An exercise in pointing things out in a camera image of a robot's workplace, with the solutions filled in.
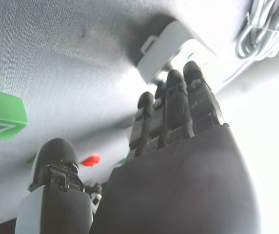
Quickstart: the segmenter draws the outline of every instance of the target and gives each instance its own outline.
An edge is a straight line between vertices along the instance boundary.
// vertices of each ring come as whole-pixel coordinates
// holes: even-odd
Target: white plastic device
[[[179,21],[171,22],[159,36],[151,35],[142,46],[141,52],[143,58],[137,69],[147,84],[165,81],[172,69],[182,72],[184,65],[190,60],[201,67],[206,78],[216,76],[216,55],[194,39]]]

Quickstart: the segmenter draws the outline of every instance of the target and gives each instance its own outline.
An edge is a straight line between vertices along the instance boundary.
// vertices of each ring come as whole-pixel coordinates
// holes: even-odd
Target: red object
[[[93,167],[94,164],[100,162],[100,157],[99,156],[90,156],[88,159],[84,160],[82,164],[86,167]]]

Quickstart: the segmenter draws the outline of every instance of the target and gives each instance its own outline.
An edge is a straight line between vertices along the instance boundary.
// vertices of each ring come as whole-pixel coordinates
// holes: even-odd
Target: white digit on green block
[[[16,125],[15,124],[9,124],[9,123],[0,123],[0,126],[4,127],[4,128],[1,128],[0,129],[0,133],[8,130],[8,129],[11,129],[11,128],[15,128]]]

